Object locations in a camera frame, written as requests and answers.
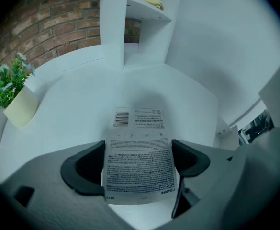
paper sheet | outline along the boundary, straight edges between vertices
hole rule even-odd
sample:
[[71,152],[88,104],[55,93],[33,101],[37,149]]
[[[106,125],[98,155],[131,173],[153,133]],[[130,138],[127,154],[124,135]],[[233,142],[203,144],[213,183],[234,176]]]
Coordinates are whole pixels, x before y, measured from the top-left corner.
[[174,160],[162,110],[114,109],[102,184],[109,204],[146,204],[176,195]]

green plant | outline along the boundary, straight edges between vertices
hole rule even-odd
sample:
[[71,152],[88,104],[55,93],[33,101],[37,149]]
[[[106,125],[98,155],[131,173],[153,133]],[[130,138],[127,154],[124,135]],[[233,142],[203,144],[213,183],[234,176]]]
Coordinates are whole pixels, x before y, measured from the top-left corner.
[[12,61],[12,67],[6,64],[0,67],[0,108],[7,108],[21,91],[30,75],[35,76],[35,68],[26,64],[26,56],[17,53],[18,57]]

brick wall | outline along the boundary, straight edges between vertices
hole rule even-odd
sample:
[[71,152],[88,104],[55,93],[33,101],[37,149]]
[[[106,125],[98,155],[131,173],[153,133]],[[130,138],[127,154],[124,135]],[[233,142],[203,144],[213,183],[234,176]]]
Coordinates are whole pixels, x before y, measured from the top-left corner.
[[[100,0],[19,0],[0,25],[0,65],[15,52],[35,67],[67,52],[100,44]],[[141,21],[126,19],[125,41],[139,42]]]

black holder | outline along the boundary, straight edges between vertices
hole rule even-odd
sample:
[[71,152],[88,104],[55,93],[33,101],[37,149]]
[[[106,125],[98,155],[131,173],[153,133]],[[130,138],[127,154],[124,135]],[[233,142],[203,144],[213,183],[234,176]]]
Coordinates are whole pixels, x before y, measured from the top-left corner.
[[[105,195],[101,186],[101,171],[105,154],[105,141],[89,147],[69,158],[61,165],[64,182],[81,195]],[[185,188],[184,177],[194,177],[210,165],[209,157],[180,141],[172,140],[174,163],[180,174],[179,189],[172,217],[182,214],[198,202],[193,192]]]

yellow cloth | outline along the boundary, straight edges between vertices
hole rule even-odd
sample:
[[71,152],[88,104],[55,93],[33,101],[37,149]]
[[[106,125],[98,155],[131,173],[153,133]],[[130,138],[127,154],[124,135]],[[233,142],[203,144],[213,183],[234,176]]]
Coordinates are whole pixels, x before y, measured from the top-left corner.
[[161,9],[162,11],[164,10],[163,4],[160,0],[143,0],[143,1],[154,5],[156,8]]

